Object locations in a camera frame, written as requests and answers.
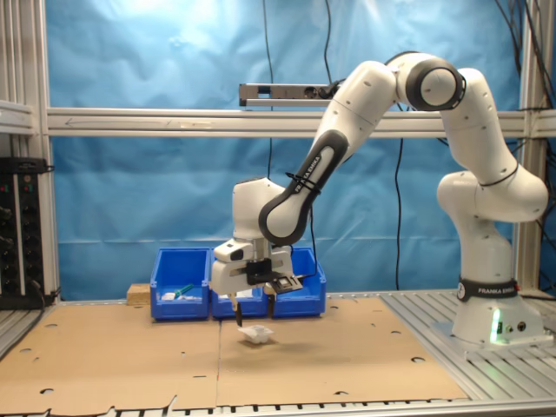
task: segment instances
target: black cable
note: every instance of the black cable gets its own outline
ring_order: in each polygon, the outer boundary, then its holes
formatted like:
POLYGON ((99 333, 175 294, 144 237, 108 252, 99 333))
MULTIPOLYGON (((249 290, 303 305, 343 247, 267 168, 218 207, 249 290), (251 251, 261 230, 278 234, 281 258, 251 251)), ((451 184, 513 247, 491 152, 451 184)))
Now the black cable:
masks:
MULTIPOLYGON (((275 75, 272 71, 272 61, 270 60, 270 47, 268 46, 268 25, 267 25, 267 0, 262 0, 262 14, 264 17, 264 42, 267 45, 267 59, 268 59, 268 69, 270 70, 270 83, 274 84, 275 75)), ((267 178, 270 179, 270 166, 272 164, 272 137, 268 139, 268 166, 267 166, 267 178)))
POLYGON ((525 139, 518 139, 518 140, 522 140, 523 142, 520 143, 518 146, 516 146, 515 148, 513 148, 512 153, 515 155, 515 153, 520 150, 521 148, 523 148, 523 146, 526 144, 527 142, 527 138, 525 139))
POLYGON ((538 297, 537 295, 522 295, 521 298, 527 298, 529 300, 556 301, 556 298, 538 297))
POLYGON ((513 46, 513 60, 515 61, 515 69, 518 71, 518 74, 521 74, 521 63, 520 63, 520 49, 518 48, 517 41, 515 40, 515 35, 513 34, 512 25, 506 16, 506 12, 502 9, 499 0, 494 0, 502 17, 504 17, 504 21, 506 22, 507 28, 510 30, 510 36, 512 37, 512 46, 513 46))
POLYGON ((554 93, 553 83, 552 83, 550 74, 548 74, 548 71, 546 70, 545 62, 544 62, 543 56, 540 52, 539 40, 537 39, 537 35, 535 33, 535 30, 534 30, 534 24, 533 24, 533 18, 531 17, 531 11, 529 10, 529 6, 527 5, 527 3, 524 4, 524 7, 525 7, 525 14, 526 14, 527 22, 529 23, 529 29, 530 29, 530 32, 531 32, 531 43, 533 45, 533 52, 535 54, 535 57, 537 58, 537 64, 539 65, 539 70, 540 70, 540 73, 541 73, 540 81, 542 83, 543 90, 545 91, 546 100, 549 102, 550 107, 552 108, 553 107, 553 102, 552 102, 552 99, 551 99, 551 95, 548 91, 548 88, 546 86, 546 81, 548 81, 548 84, 550 86, 550 91, 552 92, 552 96, 556 96, 556 94, 554 93))
POLYGON ((328 67, 328 44, 330 43, 330 32, 332 31, 332 16, 330 15, 330 4, 328 0, 324 0, 327 4, 328 13, 328 33, 327 33, 327 43, 324 45, 324 64, 327 67, 328 82, 332 84, 332 77, 330 76, 330 68, 328 67))
MULTIPOLYGON (((315 193, 317 193, 317 195, 319 195, 321 193, 321 189, 319 188, 319 186, 315 182, 312 182, 311 180, 309 180, 308 178, 303 178, 302 176, 292 174, 291 172, 287 172, 286 176, 288 178, 291 178, 292 180, 296 181, 303 188, 308 189, 309 191, 314 191, 315 193)), ((309 276, 315 276, 319 272, 318 260, 317 260, 317 257, 316 257, 316 243, 314 241, 314 231, 313 231, 313 208, 311 208, 311 211, 309 212, 309 215, 310 215, 309 219, 310 219, 310 229, 311 229, 311 241, 313 242, 314 272, 311 275, 300 275, 300 276, 298 276, 297 278, 301 281, 303 281, 305 278, 308 278, 309 276)))
POLYGON ((0 354, 0 360, 3 359, 9 352, 11 352, 11 351, 13 350, 13 348, 14 348, 15 346, 17 346, 17 344, 19 344, 19 342, 22 341, 23 338, 24 338, 27 334, 29 334, 29 332, 30 332, 33 328, 35 328, 35 326, 38 324, 38 322, 43 318, 44 310, 46 309, 46 300, 44 299, 44 295, 43 295, 43 292, 41 291, 41 287, 40 287, 40 285, 38 284, 38 282, 36 282, 36 281, 31 281, 29 287, 30 287, 30 288, 34 288, 34 289, 36 290, 36 292, 38 293, 38 295, 40 295, 40 297, 41 297, 41 302, 42 302, 42 304, 43 304, 43 305, 41 306, 41 311, 40 311, 40 313, 38 314, 38 316, 35 317, 35 319, 33 320, 33 322, 31 322, 31 324, 27 327, 27 329, 16 339, 16 341, 14 341, 14 342, 10 345, 10 347, 8 347, 8 348, 3 352, 3 354, 0 354))
POLYGON ((400 138, 400 153, 398 154, 398 163, 394 174, 394 182, 396 184, 396 193, 398 195, 398 232, 396 235, 396 246, 398 253, 396 255, 396 289, 400 290, 400 232, 401 232, 401 194, 400 184, 398 183, 398 173, 400 172, 401 155, 403 153, 403 137, 400 138))
POLYGON ((548 233, 545 231, 545 228, 543 227, 542 223, 539 222, 538 220, 535 220, 535 222, 537 223, 537 225, 539 225, 540 227, 540 233, 543 235, 543 237, 546 239, 546 241, 548 242, 548 244, 551 246, 552 249, 554 249, 556 251, 556 244, 553 242, 553 240, 550 238, 550 236, 548 235, 548 233))
POLYGON ((318 267, 319 262, 317 261, 317 258, 316 258, 316 242, 314 241, 314 231, 313 231, 313 208, 311 208, 310 215, 311 215, 311 223, 310 223, 309 227, 311 229, 311 241, 313 242, 314 272, 313 272, 312 275, 305 276, 305 278, 308 278, 309 276, 315 276, 319 272, 319 267, 318 267))

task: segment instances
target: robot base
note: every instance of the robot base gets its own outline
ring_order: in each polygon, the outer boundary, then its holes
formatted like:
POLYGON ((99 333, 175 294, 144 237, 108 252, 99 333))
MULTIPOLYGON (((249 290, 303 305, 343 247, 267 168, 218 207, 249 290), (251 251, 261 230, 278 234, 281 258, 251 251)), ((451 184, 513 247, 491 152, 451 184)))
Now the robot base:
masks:
POLYGON ((433 331, 467 360, 480 352, 553 344, 539 312, 520 296, 462 302, 453 327, 448 322, 436 323, 433 331))

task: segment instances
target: green item in bin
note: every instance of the green item in bin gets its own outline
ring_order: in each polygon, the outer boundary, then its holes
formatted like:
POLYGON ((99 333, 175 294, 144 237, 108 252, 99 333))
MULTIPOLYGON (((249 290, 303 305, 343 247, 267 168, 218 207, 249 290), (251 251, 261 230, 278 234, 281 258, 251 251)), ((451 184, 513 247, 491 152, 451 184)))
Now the green item in bin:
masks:
POLYGON ((193 284, 188 284, 185 287, 175 291, 174 292, 174 300, 177 300, 178 298, 180 298, 180 295, 183 295, 183 294, 187 293, 192 287, 193 287, 193 284))

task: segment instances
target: horizontal bar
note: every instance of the horizontal bar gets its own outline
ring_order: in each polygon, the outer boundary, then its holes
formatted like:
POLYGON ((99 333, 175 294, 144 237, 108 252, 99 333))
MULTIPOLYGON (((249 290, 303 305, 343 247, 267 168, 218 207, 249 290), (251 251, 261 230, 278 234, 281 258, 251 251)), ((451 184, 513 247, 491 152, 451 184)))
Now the horizontal bar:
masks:
POLYGON ((556 110, 542 110, 533 119, 533 137, 556 136, 556 110))
MULTIPOLYGON (((313 137, 323 112, 171 109, 48 110, 51 136, 313 137)), ((499 112, 504 136, 523 136, 523 112, 499 112)), ((372 137, 446 137, 438 112, 387 112, 372 137)))
POLYGON ((31 127, 30 107, 0 100, 0 134, 32 135, 31 127))
POLYGON ((327 107, 329 103, 330 100, 302 98, 248 98, 245 100, 246 107, 327 107))

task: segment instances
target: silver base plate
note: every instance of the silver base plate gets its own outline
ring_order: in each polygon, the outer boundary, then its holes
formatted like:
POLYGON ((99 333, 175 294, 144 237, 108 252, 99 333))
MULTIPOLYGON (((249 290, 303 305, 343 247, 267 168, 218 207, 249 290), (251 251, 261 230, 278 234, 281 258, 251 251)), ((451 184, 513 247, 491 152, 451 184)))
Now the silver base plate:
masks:
POLYGON ((431 326, 431 330, 437 334, 454 352, 460 354, 466 361, 473 361, 480 358, 478 352, 504 352, 516 348, 542 348, 550 347, 554 343, 551 335, 546 334, 537 338, 535 342, 513 342, 507 344, 485 344, 464 341, 452 334, 453 323, 450 321, 436 322, 431 326))

